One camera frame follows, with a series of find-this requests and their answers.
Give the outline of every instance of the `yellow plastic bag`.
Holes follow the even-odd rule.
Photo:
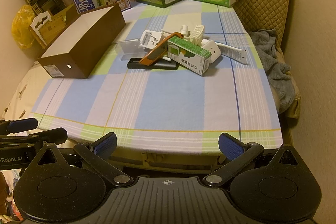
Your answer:
[[[35,16],[30,5],[23,5],[13,19],[12,36],[20,48],[29,48],[33,45],[35,38],[28,27]]]

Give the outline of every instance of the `toothpaste tube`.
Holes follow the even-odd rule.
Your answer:
[[[241,63],[247,65],[246,50],[231,47],[229,45],[218,43],[218,42],[216,42],[216,44],[219,47],[222,55],[225,55],[229,58],[232,58],[232,59],[234,59],[238,62],[241,62]]]

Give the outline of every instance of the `crosshair marking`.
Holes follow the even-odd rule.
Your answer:
[[[166,184],[166,185],[170,185],[170,184],[172,184],[173,182],[172,182],[171,180],[167,179],[167,180],[165,180],[163,183]]]

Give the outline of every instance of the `bed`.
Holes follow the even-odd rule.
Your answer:
[[[5,119],[35,117],[40,130],[64,127],[70,139],[95,141],[113,131],[115,165],[209,173],[223,163],[218,136],[228,132],[265,148],[282,144],[266,74],[233,8],[183,0],[165,9],[136,4],[126,26],[87,80],[51,79],[38,64],[18,86]],[[117,45],[145,30],[205,25],[205,37],[247,50],[248,65],[221,56],[199,76],[127,69]]]

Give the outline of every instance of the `orange utility knife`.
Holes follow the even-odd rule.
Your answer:
[[[183,38],[183,35],[179,32],[174,32],[170,36],[163,39],[157,46],[152,49],[144,58],[142,58],[139,63],[142,65],[150,66],[160,57],[162,57],[168,50],[168,39],[171,37]]]

